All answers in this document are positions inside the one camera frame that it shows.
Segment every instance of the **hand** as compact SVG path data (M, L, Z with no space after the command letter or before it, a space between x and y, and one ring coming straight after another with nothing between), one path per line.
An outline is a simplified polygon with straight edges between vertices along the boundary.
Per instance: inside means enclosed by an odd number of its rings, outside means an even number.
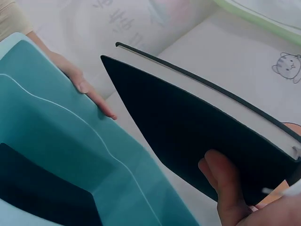
M106 116L114 120L117 119L117 116L110 109L105 100L100 95L98 95L93 86L91 86L85 80L83 72L78 67L73 65L62 55L50 51L35 32L30 32L27 34L27 36L37 46L39 46L40 49L49 57L49 59L72 81L79 92L86 94L94 103L97 104L97 106Z
M282 197L254 212L243 198L238 170L226 156L210 150L198 167L218 193L217 210L223 226L301 225L301 195Z

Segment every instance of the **expanding file folder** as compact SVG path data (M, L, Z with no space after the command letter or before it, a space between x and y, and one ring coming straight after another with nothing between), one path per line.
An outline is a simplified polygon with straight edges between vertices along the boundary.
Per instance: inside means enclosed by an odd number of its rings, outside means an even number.
M19 33L0 42L0 143L0 199L31 225L199 225L142 145Z

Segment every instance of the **black notebook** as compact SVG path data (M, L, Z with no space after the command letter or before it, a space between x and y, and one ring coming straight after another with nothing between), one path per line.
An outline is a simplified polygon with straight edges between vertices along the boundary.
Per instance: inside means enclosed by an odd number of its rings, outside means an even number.
M161 59L117 43L102 62L138 128L171 171L217 200L198 168L209 149L238 167L250 205L285 179L300 178L301 137L223 88Z

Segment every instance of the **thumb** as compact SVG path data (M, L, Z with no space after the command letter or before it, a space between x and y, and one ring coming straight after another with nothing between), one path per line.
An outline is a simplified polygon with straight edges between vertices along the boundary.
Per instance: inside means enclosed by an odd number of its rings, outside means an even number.
M217 210L222 225L235 226L252 213L242 194L238 170L225 155L216 150L208 151L205 161L216 181Z

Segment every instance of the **cat drawing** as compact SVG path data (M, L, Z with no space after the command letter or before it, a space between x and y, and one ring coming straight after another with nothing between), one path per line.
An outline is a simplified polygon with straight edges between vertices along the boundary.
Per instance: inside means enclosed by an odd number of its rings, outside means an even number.
M301 80L301 55L292 55L281 53L280 58L272 69L283 78L293 80L293 83L298 83Z

